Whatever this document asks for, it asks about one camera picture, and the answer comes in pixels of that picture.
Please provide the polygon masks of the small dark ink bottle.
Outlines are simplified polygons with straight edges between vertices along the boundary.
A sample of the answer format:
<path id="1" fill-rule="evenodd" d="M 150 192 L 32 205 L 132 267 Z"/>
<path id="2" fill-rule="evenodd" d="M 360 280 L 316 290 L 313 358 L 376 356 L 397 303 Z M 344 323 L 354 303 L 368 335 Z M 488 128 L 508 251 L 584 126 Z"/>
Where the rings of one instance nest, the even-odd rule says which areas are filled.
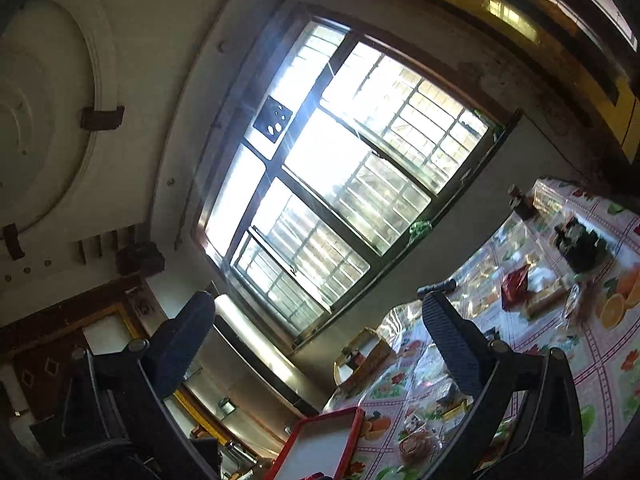
<path id="1" fill-rule="evenodd" d="M 510 196 L 510 208 L 523 220 L 533 219 L 538 214 L 533 200 L 525 195 L 520 188 L 512 184 L 508 189 Z"/>

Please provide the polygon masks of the floral fruit plastic tablecloth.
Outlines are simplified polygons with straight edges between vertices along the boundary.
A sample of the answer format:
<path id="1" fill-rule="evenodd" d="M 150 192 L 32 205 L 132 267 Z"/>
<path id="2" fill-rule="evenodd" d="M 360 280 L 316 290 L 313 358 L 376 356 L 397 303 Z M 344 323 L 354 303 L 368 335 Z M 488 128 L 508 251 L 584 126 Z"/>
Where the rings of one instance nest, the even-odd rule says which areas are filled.
<path id="1" fill-rule="evenodd" d="M 639 474 L 639 218 L 629 209 L 564 181 L 535 183 L 538 216 L 510 216 L 454 274 L 451 303 L 481 330 L 513 350 L 540 356 L 563 350 L 582 415 L 584 471 L 589 479 Z M 570 283 L 570 267 L 554 246 L 558 224 L 575 220 L 604 239 L 606 255 L 588 278 L 584 314 L 576 324 L 557 302 L 527 316 L 501 304 L 501 284 L 526 268 L 533 292 Z M 390 358 L 352 393 L 334 393 L 329 410 L 364 411 L 346 474 L 351 479 L 417 479 L 420 466 L 402 463 L 398 446 L 417 426 L 454 430 L 472 408 L 442 401 L 452 381 L 423 325 L 419 301 L 393 308 L 378 326 Z"/>

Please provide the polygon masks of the round brown cookie packet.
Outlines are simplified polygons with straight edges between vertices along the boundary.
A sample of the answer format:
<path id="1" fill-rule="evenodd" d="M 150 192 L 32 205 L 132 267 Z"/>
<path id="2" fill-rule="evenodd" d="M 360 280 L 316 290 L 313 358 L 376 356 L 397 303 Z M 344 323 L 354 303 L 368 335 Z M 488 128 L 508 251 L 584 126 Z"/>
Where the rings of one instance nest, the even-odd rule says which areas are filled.
<path id="1" fill-rule="evenodd" d="M 398 444 L 399 455 L 405 465 L 431 460 L 442 449 L 442 441 L 431 428 L 422 426 L 408 434 Z"/>

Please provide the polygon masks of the green cloth on sill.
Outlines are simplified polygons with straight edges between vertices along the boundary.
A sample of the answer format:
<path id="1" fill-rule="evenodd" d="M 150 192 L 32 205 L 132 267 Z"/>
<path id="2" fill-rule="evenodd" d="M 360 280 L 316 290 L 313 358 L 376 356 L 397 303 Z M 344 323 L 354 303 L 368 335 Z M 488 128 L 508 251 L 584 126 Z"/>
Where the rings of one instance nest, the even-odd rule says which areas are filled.
<path id="1" fill-rule="evenodd" d="M 409 228 L 409 244 L 423 240 L 432 229 L 432 224 L 428 220 L 413 222 Z"/>

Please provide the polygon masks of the black flashlight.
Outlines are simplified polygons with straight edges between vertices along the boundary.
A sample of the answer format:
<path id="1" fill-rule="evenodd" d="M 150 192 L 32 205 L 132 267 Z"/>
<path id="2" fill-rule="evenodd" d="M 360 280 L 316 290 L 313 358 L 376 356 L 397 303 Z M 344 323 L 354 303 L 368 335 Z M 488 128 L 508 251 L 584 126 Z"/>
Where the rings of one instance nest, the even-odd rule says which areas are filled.
<path id="1" fill-rule="evenodd" d="M 454 278 L 450 278 L 449 280 L 442 281 L 436 284 L 429 284 L 420 287 L 416 291 L 416 296 L 419 298 L 424 298 L 431 292 L 453 292 L 457 287 L 457 282 Z"/>

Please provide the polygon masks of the yellow cardboard box tray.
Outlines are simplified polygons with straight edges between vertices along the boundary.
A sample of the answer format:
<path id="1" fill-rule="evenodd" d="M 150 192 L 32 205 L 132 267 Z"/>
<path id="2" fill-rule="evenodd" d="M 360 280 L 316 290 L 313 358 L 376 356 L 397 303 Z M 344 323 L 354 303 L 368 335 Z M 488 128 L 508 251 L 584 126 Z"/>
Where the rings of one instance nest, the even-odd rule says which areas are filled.
<path id="1" fill-rule="evenodd" d="M 396 352 L 376 330 L 365 327 L 334 361 L 335 385 L 344 393 L 358 390 L 383 363 L 395 356 Z"/>

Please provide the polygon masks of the long cream cake packet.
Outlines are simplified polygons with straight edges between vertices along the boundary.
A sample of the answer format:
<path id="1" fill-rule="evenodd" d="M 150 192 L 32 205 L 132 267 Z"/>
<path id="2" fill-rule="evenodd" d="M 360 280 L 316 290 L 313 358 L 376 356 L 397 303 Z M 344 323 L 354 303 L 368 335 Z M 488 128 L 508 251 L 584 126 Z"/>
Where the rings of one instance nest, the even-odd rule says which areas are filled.
<path id="1" fill-rule="evenodd" d="M 567 287 L 561 280 L 556 280 L 549 287 L 534 292 L 526 300 L 522 310 L 523 315 L 530 320 L 542 312 L 547 311 L 552 304 L 556 304 L 568 294 Z"/>

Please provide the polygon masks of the red rimmed white tray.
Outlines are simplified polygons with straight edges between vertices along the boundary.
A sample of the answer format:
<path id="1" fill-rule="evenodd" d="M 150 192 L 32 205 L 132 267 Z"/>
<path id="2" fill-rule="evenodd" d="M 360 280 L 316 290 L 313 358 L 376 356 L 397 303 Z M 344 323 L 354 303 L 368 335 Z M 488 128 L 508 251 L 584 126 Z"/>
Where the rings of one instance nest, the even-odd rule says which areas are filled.
<path id="1" fill-rule="evenodd" d="M 352 406 L 298 422 L 265 478 L 343 479 L 363 419 L 364 411 Z"/>

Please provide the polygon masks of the window with metal bars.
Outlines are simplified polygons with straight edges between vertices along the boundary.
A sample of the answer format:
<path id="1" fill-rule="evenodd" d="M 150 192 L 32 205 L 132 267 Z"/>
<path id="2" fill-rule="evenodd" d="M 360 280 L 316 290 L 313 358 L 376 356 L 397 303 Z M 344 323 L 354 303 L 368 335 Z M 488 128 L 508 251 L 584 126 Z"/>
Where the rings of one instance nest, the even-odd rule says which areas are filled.
<path id="1" fill-rule="evenodd" d="M 504 123 L 367 27 L 295 11 L 233 113 L 195 236 L 245 311 L 296 348 L 434 226 Z"/>

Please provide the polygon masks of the red foil snack bag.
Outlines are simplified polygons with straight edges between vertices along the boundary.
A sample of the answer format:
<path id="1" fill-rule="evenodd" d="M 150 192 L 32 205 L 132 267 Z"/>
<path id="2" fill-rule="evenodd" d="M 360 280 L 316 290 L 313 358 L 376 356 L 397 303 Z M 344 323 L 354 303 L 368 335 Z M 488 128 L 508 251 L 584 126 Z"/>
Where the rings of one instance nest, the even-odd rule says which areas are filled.
<path id="1" fill-rule="evenodd" d="M 501 304 L 503 310 L 509 311 L 522 304 L 528 296 L 529 265 L 506 274 L 501 283 Z"/>

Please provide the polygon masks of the white tower fan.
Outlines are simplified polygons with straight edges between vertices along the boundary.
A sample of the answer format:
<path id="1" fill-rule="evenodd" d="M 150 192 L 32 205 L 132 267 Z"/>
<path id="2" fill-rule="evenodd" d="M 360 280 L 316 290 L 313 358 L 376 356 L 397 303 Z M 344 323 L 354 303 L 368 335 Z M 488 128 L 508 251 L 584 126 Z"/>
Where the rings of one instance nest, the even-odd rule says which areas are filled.
<path id="1" fill-rule="evenodd" d="M 301 372 L 227 295 L 215 298 L 214 326 L 258 378 L 304 417 L 318 415 L 328 397 Z"/>

